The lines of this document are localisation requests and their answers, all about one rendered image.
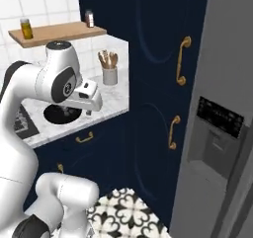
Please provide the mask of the navy base cupboard door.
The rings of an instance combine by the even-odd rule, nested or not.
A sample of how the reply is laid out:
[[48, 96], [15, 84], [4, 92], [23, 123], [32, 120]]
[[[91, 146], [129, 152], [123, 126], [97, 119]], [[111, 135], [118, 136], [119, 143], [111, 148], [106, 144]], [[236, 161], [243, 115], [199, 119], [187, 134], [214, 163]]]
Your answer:
[[120, 141], [47, 144], [35, 151], [39, 158], [36, 179], [43, 173], [59, 173], [61, 164], [64, 174], [97, 183], [101, 196], [127, 183], [126, 145]]

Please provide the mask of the tall navy cupboard door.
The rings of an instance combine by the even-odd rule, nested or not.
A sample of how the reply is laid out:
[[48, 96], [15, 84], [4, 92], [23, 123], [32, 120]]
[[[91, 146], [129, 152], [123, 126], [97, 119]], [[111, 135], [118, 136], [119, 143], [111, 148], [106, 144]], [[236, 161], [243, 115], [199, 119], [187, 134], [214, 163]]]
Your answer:
[[[128, 42], [129, 71], [166, 95], [192, 93], [208, 0], [79, 0], [82, 12], [91, 10], [95, 24]], [[176, 82], [179, 47], [184, 37], [192, 44], [183, 49], [181, 74]]]

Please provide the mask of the wooden kitchen utensils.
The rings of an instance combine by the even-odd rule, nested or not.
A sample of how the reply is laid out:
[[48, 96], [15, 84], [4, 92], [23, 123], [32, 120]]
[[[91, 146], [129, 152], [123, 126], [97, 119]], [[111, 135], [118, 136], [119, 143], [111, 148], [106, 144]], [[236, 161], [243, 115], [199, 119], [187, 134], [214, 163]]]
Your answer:
[[98, 57], [104, 69], [114, 69], [118, 63], [118, 55], [114, 52], [102, 50], [98, 52]]

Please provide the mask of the grey fridge door with dispenser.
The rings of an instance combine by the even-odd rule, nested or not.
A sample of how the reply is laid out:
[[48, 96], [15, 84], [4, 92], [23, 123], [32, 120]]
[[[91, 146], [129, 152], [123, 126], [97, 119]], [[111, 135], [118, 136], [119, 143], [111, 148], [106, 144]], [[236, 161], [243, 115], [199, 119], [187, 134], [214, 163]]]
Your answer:
[[[208, 0], [172, 238], [227, 238], [236, 188], [252, 172], [253, 0]], [[253, 238], [253, 206], [241, 238]]]

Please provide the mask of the navy drawer front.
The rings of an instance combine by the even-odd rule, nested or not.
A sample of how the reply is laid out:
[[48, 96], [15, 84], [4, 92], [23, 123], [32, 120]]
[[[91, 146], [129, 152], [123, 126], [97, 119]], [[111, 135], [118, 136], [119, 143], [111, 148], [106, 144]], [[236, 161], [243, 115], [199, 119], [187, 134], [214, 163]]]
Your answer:
[[55, 161], [75, 165], [91, 157], [122, 158], [125, 152], [124, 118], [119, 115], [37, 147], [35, 151], [40, 164]]

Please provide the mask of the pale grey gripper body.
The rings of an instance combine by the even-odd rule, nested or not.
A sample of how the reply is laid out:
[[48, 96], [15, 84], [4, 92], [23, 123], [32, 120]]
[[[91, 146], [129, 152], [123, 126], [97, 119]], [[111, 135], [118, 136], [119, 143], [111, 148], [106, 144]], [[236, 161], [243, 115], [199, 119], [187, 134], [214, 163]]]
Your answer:
[[102, 109], [103, 100], [101, 93], [96, 90], [92, 97], [82, 92], [75, 92], [66, 100], [66, 106], [86, 111], [98, 112]]

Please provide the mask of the black hob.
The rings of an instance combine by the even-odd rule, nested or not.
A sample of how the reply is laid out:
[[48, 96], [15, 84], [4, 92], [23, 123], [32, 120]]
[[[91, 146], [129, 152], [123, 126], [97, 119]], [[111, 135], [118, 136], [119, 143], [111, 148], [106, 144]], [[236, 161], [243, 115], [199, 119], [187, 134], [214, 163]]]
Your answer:
[[23, 106], [20, 106], [16, 113], [14, 129], [21, 139], [26, 139], [39, 134], [37, 127]]

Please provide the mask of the white utensil pot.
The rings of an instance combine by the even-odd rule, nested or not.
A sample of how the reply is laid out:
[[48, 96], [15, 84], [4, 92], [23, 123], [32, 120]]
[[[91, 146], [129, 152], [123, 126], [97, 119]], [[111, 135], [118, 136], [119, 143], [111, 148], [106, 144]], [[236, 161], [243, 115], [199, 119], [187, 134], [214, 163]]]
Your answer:
[[103, 84], [113, 86], [118, 84], [118, 68], [103, 69]]

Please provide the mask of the wooden wall shelf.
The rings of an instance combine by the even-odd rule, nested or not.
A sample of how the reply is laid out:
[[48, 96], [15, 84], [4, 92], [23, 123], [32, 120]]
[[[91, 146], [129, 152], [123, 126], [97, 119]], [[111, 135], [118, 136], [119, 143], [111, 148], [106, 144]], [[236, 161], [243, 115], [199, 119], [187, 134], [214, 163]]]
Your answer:
[[9, 36], [22, 48], [45, 45], [53, 40], [80, 40], [105, 35], [100, 27], [88, 28], [84, 22], [74, 22], [32, 28], [33, 38], [26, 40], [21, 30], [9, 31]]

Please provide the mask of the plain grey fridge door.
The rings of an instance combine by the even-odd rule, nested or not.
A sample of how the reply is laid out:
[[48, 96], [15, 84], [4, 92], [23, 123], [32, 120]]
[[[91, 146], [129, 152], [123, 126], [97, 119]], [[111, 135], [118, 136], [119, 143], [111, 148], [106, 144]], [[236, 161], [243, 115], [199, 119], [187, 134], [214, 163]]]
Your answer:
[[241, 238], [244, 223], [253, 206], [253, 172], [238, 184], [232, 202], [227, 238]]

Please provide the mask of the dark spice jar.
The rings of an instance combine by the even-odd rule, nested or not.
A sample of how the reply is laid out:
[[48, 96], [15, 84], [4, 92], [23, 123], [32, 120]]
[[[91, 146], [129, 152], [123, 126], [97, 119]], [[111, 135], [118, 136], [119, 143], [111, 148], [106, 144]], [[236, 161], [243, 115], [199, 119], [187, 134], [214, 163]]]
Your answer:
[[87, 10], [85, 12], [85, 22], [88, 28], [94, 28], [95, 24], [94, 24], [94, 15], [93, 12], [91, 10]]

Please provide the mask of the short navy cupboard door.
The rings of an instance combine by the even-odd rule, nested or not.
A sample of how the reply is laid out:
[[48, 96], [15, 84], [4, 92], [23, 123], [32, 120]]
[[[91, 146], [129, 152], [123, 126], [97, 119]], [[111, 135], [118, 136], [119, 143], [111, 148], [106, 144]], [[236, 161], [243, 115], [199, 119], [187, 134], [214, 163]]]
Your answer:
[[[130, 89], [130, 136], [135, 191], [165, 226], [172, 217], [190, 100], [166, 95], [141, 80]], [[177, 148], [168, 147], [172, 119]]]

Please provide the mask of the yellow glass jar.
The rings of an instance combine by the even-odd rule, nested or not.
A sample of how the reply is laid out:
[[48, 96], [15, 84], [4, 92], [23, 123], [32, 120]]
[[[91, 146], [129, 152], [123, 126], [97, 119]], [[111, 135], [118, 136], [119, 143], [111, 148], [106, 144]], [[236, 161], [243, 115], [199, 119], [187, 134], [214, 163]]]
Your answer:
[[32, 31], [30, 21], [27, 18], [23, 18], [20, 20], [20, 25], [21, 25], [21, 30], [22, 30], [24, 39], [25, 40], [32, 39], [34, 36], [33, 36], [33, 31]]

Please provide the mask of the black round pan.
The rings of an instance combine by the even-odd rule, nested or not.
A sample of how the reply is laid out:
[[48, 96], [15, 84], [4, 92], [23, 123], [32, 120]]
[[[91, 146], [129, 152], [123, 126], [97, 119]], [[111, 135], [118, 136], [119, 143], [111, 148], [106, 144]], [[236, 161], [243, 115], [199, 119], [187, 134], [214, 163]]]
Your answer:
[[43, 111], [44, 118], [53, 124], [66, 124], [77, 120], [82, 114], [80, 109], [49, 105]]

